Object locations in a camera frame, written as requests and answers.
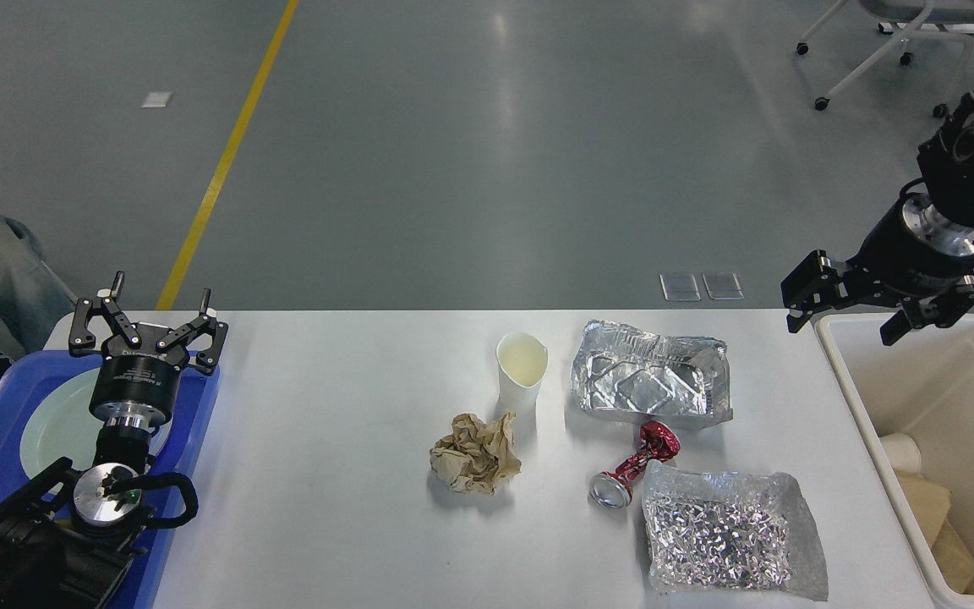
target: yellow floor line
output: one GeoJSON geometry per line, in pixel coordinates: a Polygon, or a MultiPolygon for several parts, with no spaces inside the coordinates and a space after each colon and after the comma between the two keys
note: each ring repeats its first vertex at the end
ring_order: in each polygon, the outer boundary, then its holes
{"type": "Polygon", "coordinates": [[[186,270],[190,267],[190,260],[194,259],[194,252],[197,251],[201,235],[205,232],[205,225],[209,223],[209,216],[212,216],[216,198],[220,196],[220,190],[224,188],[224,178],[227,178],[227,171],[232,168],[232,162],[235,161],[235,154],[239,151],[239,143],[243,141],[243,135],[247,132],[250,117],[254,116],[254,107],[258,105],[258,99],[262,96],[265,81],[270,77],[274,59],[277,58],[277,52],[281,50],[281,43],[285,37],[285,32],[287,32],[287,24],[291,23],[291,17],[294,15],[297,5],[298,0],[287,0],[285,12],[281,16],[281,23],[277,24],[277,30],[273,32],[273,39],[270,40],[270,47],[265,51],[265,58],[262,58],[262,65],[258,68],[258,74],[254,75],[254,84],[250,86],[250,92],[247,93],[247,101],[243,102],[243,109],[239,111],[239,119],[235,121],[232,134],[228,136],[227,145],[224,146],[224,153],[220,155],[220,161],[216,164],[216,171],[213,171],[212,180],[209,181],[209,188],[205,190],[205,197],[201,198],[201,205],[198,206],[198,212],[194,215],[194,222],[190,223],[190,230],[186,233],[186,239],[183,240],[183,247],[179,248],[175,265],[171,267],[171,274],[167,275],[167,281],[163,284],[160,299],[156,302],[156,308],[159,311],[167,311],[175,304],[178,289],[183,285],[183,278],[186,277],[186,270]]]}

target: chair leg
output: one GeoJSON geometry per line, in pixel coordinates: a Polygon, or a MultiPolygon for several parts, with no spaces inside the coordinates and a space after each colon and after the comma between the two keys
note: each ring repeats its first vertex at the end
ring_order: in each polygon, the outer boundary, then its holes
{"type": "MultiPolygon", "coordinates": [[[[957,58],[957,65],[954,66],[954,70],[952,70],[949,81],[946,82],[946,90],[944,90],[942,93],[943,100],[955,99],[955,97],[957,97],[958,85],[960,84],[961,77],[964,74],[964,69],[967,67],[967,61],[969,61],[969,58],[971,58],[971,50],[973,50],[974,47],[974,40],[972,40],[971,36],[967,34],[960,34],[960,32],[955,31],[916,31],[912,32],[912,37],[928,38],[931,40],[948,40],[961,43],[961,54],[957,58]]],[[[934,108],[935,117],[940,118],[944,116],[944,112],[939,112],[939,109],[943,107],[944,103],[940,103],[934,108]]]]}
{"type": "Polygon", "coordinates": [[[911,65],[911,41],[907,36],[901,36],[904,46],[900,48],[900,65],[911,65]]]}
{"type": "Polygon", "coordinates": [[[829,100],[831,100],[836,93],[842,92],[842,90],[846,86],[850,85],[851,82],[857,80],[859,76],[862,76],[862,73],[867,72],[867,70],[870,69],[870,66],[876,64],[878,62],[878,59],[885,57],[885,54],[889,53],[889,51],[892,51],[893,47],[900,45],[905,38],[909,36],[911,37],[919,36],[919,27],[923,25],[924,20],[927,20],[927,17],[931,15],[931,11],[933,10],[934,10],[934,0],[925,1],[923,5],[923,11],[920,11],[920,13],[916,15],[916,18],[912,19],[911,23],[909,23],[904,28],[903,31],[898,32],[897,36],[894,36],[893,38],[889,38],[888,40],[886,40],[884,45],[879,47],[877,51],[874,51],[869,58],[863,59],[862,64],[859,64],[858,67],[853,69],[851,73],[848,74],[846,77],[844,77],[842,81],[838,82],[838,84],[836,84],[834,88],[830,89],[828,93],[824,94],[824,97],[818,98],[819,100],[824,100],[823,107],[820,107],[819,109],[824,109],[824,107],[827,107],[827,105],[829,105],[829,100]]]}
{"type": "MultiPolygon", "coordinates": [[[[803,32],[803,35],[799,37],[799,45],[796,45],[796,50],[799,51],[800,49],[807,47],[807,40],[811,39],[811,36],[814,36],[814,32],[817,31],[819,27],[822,27],[824,22],[832,19],[832,16],[836,15],[836,13],[838,13],[844,7],[844,4],[847,4],[847,0],[836,0],[836,4],[832,5],[832,8],[829,8],[829,10],[826,11],[826,13],[824,13],[820,19],[816,20],[814,25],[812,25],[809,30],[803,32]]],[[[807,53],[807,51],[803,51],[799,54],[802,55],[805,53],[807,53]]]]}

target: white table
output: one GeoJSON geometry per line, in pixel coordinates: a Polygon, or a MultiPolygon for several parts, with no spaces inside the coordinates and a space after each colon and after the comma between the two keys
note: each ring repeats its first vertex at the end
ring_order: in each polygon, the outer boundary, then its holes
{"type": "MultiPolygon", "coordinates": [[[[572,403],[590,319],[724,339],[735,420],[680,433],[677,465],[795,475],[826,552],[827,606],[933,608],[812,328],[788,334],[777,310],[223,313],[201,512],[175,533],[156,606],[815,606],[649,586],[637,503],[587,499],[588,477],[634,448],[633,425],[572,403]],[[494,497],[451,493],[428,450],[453,415],[492,413],[495,343],[518,329],[551,359],[534,434],[518,438],[522,473],[494,497]]],[[[67,322],[49,348],[65,346],[67,322]]]]}

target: robotic arm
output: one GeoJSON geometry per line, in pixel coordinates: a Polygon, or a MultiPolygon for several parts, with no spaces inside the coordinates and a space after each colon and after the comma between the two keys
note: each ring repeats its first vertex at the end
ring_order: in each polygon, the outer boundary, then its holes
{"type": "Polygon", "coordinates": [[[898,309],[882,325],[889,346],[911,329],[951,327],[974,305],[974,92],[919,146],[922,177],[838,262],[814,250],[780,283],[788,331],[815,313],[852,305],[898,309]],[[911,192],[923,184],[927,193],[911,192]]]}
{"type": "Polygon", "coordinates": [[[211,375],[219,362],[227,323],[209,309],[209,290],[198,316],[178,328],[134,323],[118,307],[120,271],[111,289],[81,298],[70,327],[73,356],[103,356],[89,412],[104,421],[92,466],[74,469],[60,458],[0,502],[0,606],[101,608],[113,598],[146,529],[181,527],[197,515],[198,497],[186,475],[150,474],[150,439],[172,419],[179,375],[187,367],[211,375]],[[100,316],[111,338],[95,350],[89,332],[100,316]],[[212,338],[190,359],[187,346],[202,334],[212,338]],[[62,485],[49,498],[54,486],[62,485]],[[145,494],[174,486],[184,510],[160,518],[145,494]],[[57,520],[59,513],[68,520],[57,520]]]}

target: crumpled brown paper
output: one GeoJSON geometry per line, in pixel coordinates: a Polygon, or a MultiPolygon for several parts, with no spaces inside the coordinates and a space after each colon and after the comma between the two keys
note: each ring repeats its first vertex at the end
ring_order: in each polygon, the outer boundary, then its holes
{"type": "Polygon", "coordinates": [[[521,473],[513,454],[513,420],[506,411],[490,425],[474,414],[453,417],[453,432],[430,449],[430,469],[457,493],[494,495],[501,483],[521,473]]]}
{"type": "Polygon", "coordinates": [[[922,475],[896,471],[896,478],[946,584],[963,594],[974,578],[974,558],[946,518],[952,493],[922,475]]]}

